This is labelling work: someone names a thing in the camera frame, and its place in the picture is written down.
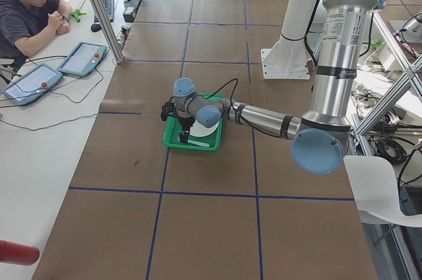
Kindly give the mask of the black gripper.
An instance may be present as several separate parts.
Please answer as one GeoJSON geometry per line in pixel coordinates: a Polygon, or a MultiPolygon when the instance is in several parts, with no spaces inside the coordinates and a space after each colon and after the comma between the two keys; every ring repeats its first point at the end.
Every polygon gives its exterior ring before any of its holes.
{"type": "Polygon", "coordinates": [[[194,117],[181,117],[178,116],[177,120],[179,124],[181,125],[181,132],[179,134],[179,140],[182,143],[188,143],[189,139],[189,132],[193,124],[195,123],[194,117]]]}

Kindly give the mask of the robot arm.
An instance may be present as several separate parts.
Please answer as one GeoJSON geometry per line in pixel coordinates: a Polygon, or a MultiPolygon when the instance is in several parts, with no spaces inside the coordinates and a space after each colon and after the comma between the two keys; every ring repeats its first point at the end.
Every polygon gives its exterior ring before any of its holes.
{"type": "Polygon", "coordinates": [[[312,91],[311,106],[301,117],[241,103],[232,98],[207,99],[195,83],[180,78],[173,85],[173,99],[161,117],[173,115],[182,129],[179,141],[187,142],[194,123],[210,128],[226,118],[270,136],[292,141],[293,158],[308,173],[335,171],[348,150],[350,124],[347,101],[357,75],[357,62],[369,13],[383,9],[387,0],[289,0],[280,39],[261,51],[265,78],[308,79],[305,38],[319,5],[327,16],[312,91]]]}

